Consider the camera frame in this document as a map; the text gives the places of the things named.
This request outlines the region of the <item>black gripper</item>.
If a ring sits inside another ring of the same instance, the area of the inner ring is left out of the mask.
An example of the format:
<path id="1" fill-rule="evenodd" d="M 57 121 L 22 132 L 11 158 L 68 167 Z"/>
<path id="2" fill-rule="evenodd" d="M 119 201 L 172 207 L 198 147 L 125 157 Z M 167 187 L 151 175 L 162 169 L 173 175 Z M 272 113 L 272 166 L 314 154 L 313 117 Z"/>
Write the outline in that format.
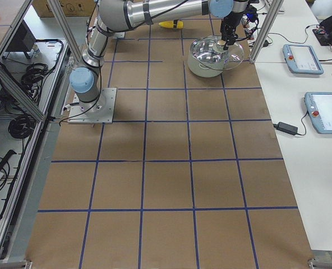
<path id="1" fill-rule="evenodd" d="M 242 14 L 246 8 L 241 10 L 232 10 L 229 15 L 224 17 L 221 21 L 220 32 L 222 35 L 222 40 L 225 41 L 223 45 L 224 50 L 235 44 L 238 35 L 236 34 L 236 28 L 241 22 Z"/>

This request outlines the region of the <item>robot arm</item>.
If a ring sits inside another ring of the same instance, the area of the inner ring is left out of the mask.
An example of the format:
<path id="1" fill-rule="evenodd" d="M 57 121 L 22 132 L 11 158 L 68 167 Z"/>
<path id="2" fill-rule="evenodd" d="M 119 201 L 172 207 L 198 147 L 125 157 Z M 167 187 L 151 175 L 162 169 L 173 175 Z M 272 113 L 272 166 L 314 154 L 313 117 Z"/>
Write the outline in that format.
<path id="1" fill-rule="evenodd" d="M 249 1 L 100 1 L 98 7 L 95 33 L 82 53 L 84 66 L 69 76 L 79 101 L 70 110 L 70 123 L 112 123 L 117 90 L 102 87 L 101 67 L 109 38 L 116 33 L 211 14 L 221 20 L 220 35 L 191 44 L 187 60 L 190 71 L 199 77 L 215 77 L 244 59 L 236 28 L 251 7 Z"/>

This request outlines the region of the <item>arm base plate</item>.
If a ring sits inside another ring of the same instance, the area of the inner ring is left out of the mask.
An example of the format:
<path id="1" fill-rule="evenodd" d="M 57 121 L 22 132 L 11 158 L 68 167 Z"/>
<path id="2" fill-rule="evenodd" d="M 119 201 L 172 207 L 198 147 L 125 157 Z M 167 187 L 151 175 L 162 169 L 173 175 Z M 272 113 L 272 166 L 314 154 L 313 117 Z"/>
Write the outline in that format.
<path id="1" fill-rule="evenodd" d="M 94 105 L 80 102 L 77 94 L 74 94 L 73 101 L 79 104 L 71 107 L 67 122 L 71 124 L 112 124 L 116 96 L 117 88 L 103 88 L 98 102 Z"/>

